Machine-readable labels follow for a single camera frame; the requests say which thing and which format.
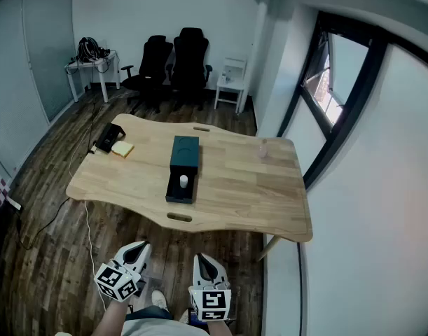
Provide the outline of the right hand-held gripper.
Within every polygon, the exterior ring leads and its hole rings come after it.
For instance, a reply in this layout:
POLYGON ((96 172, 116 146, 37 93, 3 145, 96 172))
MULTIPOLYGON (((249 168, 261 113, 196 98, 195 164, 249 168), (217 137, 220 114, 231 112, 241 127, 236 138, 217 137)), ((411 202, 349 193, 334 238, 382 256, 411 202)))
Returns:
POLYGON ((228 320, 232 291, 226 269, 213 257, 196 253, 193 285, 188 288, 191 305, 199 321, 228 320))

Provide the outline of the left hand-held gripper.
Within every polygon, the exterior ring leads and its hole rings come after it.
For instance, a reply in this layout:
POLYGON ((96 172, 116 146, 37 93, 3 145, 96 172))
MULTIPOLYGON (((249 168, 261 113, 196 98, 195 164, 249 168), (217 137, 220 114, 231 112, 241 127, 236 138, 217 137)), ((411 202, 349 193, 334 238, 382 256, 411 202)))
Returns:
POLYGON ((102 263, 94 280, 99 291, 113 300, 124 302, 131 296, 139 297, 146 285, 140 273, 146 268, 151 255, 151 244, 136 241, 121 247, 115 260, 133 260, 132 269, 110 261, 102 263))

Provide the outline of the dark teal box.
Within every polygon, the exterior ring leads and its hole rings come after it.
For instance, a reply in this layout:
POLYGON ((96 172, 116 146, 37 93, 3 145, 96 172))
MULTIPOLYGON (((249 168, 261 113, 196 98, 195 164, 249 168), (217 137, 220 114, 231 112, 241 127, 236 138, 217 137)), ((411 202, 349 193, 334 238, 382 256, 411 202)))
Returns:
POLYGON ((195 177, 200 165, 200 144, 197 136, 175 136, 170 158, 170 177, 165 199, 167 202, 192 204, 195 177), (188 186, 181 188, 179 177, 187 175, 188 186))

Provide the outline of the person's right forearm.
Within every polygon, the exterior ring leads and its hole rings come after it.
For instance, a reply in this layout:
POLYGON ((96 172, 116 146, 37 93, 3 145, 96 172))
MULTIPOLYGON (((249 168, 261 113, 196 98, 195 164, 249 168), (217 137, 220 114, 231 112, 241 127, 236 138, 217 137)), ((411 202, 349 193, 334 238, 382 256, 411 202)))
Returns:
POLYGON ((233 336, 226 323, 221 321, 208 321, 207 326, 210 336, 233 336))

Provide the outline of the person's left forearm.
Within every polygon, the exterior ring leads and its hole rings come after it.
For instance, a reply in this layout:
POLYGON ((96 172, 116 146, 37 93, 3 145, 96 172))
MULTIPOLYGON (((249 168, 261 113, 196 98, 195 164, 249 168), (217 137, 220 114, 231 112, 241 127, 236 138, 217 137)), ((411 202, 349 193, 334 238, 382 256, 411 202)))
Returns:
POLYGON ((129 303, 112 300, 91 336, 121 336, 129 303))

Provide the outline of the person's dark trousers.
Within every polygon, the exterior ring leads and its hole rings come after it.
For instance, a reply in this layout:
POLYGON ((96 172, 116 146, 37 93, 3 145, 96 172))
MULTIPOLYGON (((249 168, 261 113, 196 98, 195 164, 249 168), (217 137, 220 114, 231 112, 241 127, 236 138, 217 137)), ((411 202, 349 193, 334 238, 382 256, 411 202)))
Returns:
POLYGON ((127 314, 125 317, 125 321, 134 321, 139 319, 167 319, 172 320, 172 315, 163 308, 152 305, 150 307, 146 307, 140 309, 138 311, 134 311, 130 314, 127 314))

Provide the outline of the wooden table leg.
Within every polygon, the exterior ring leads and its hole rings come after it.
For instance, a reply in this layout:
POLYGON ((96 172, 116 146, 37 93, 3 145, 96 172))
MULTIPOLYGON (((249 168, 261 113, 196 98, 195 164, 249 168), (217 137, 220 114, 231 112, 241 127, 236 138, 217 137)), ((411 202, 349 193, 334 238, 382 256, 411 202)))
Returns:
POLYGON ((263 247, 263 250, 257 255, 256 262, 264 259, 266 255, 275 247, 280 237, 273 236, 272 239, 263 247))

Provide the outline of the person's light shirt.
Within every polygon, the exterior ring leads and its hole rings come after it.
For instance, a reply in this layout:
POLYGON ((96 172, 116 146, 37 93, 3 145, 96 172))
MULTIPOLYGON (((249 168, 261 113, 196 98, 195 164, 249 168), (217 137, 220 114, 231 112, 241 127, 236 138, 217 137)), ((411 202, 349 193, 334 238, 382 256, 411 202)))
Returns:
POLYGON ((178 321, 143 318, 124 322, 121 336, 209 336, 209 334, 178 321))

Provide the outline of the yellow sponge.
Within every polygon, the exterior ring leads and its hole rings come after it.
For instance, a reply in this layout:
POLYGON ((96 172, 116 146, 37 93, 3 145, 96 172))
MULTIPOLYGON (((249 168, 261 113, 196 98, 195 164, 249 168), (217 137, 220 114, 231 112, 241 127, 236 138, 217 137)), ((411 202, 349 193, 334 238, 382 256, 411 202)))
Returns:
POLYGON ((121 156, 122 158, 126 158, 133 149, 134 145, 131 143, 116 141, 111 147, 111 152, 121 156))

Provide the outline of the black device stand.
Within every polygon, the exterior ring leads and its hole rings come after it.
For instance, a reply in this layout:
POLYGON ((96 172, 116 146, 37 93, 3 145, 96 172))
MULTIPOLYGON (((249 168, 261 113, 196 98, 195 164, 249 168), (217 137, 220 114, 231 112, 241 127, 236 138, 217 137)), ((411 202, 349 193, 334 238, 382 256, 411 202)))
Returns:
POLYGON ((99 136, 95 146, 97 149, 109 153, 117 140, 122 139, 125 135, 126 133, 121 126, 109 123, 99 136))

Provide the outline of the white stool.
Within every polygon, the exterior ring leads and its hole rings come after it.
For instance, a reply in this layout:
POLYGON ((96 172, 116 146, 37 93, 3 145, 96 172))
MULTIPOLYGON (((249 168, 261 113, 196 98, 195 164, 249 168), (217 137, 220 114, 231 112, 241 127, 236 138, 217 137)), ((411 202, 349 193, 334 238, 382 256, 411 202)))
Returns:
POLYGON ((244 75, 246 71, 247 61, 239 57, 225 57, 223 60, 223 68, 219 75, 216 84, 216 95, 214 101, 214 108, 216 109, 219 102, 225 102, 235 105, 235 112, 239 113, 240 103, 242 101, 244 92, 244 75), (221 74, 225 71, 229 73, 230 82, 223 84, 221 82, 221 74), (234 92, 237 94, 235 100, 220 98, 222 91, 234 92))

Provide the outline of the black office chair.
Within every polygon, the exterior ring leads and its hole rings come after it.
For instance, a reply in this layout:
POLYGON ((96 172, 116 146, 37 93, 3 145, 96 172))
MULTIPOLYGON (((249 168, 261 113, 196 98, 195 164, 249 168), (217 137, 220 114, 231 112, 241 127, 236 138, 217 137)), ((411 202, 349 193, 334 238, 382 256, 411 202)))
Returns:
POLYGON ((176 97, 173 111, 184 104, 197 105, 203 110, 205 88, 213 68, 204 65, 209 41, 201 28, 184 27, 174 38, 174 64, 166 66, 170 85, 176 97))
POLYGON ((132 107, 130 113, 134 115, 142 103, 150 107, 155 99, 154 92, 161 89, 166 75, 166 62, 173 49, 173 44, 166 41, 164 35, 153 35, 144 44, 143 56, 138 74, 132 75, 133 65, 122 67, 121 71, 127 71, 127 78, 121 85, 127 90, 136 92, 136 96, 127 98, 127 104, 131 105, 133 100, 137 103, 132 107))

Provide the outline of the small white table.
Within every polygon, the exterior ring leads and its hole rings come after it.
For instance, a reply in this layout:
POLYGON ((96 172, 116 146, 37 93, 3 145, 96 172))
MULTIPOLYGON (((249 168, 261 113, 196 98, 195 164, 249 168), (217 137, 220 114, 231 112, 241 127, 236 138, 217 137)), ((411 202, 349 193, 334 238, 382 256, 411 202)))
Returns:
POLYGON ((108 94, 106 91, 106 81, 104 79, 104 74, 109 71, 110 68, 113 68, 114 78, 115 78, 115 85, 116 88, 120 88, 120 69, 118 67, 119 64, 119 58, 116 51, 111 51, 108 55, 108 57, 97 59, 94 62, 79 62, 78 60, 75 60, 71 62, 70 64, 67 64, 64 67, 64 70, 66 71, 66 75, 69 81, 69 87, 71 88, 72 97, 75 103, 78 102, 78 95, 76 93, 76 86, 74 83, 74 74, 76 72, 80 73, 81 82, 83 84, 83 87, 87 87, 90 89, 90 83, 85 81, 85 69, 91 69, 92 71, 96 71, 99 75, 99 83, 101 84, 102 88, 102 96, 104 102, 107 104, 109 101, 108 94))

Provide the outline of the frosted glass partition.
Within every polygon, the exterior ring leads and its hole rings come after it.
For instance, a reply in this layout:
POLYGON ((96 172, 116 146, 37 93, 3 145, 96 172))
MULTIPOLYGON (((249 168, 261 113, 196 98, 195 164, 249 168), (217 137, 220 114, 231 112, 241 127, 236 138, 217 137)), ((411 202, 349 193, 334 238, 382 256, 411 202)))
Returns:
POLYGON ((0 168, 11 182, 73 101, 72 0, 0 0, 0 168))

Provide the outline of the black window frame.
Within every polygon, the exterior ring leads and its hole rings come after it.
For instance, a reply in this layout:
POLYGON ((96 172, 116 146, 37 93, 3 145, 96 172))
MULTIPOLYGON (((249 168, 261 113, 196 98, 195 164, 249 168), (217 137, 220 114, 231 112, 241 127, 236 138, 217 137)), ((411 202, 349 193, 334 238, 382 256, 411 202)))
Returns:
POLYGON ((303 99, 326 138, 321 150, 303 175, 306 189, 309 189, 326 170, 357 123, 371 96, 387 47, 387 32, 380 27, 332 13, 323 11, 318 13, 301 75, 277 133, 278 137, 283 135, 293 119, 298 100, 303 99), (340 35, 368 48, 355 82, 352 84, 349 97, 342 105, 342 112, 335 123, 328 121, 326 114, 320 111, 319 104, 304 87, 304 82, 307 81, 313 64, 319 61, 320 45, 326 41, 325 34, 327 33, 340 35))

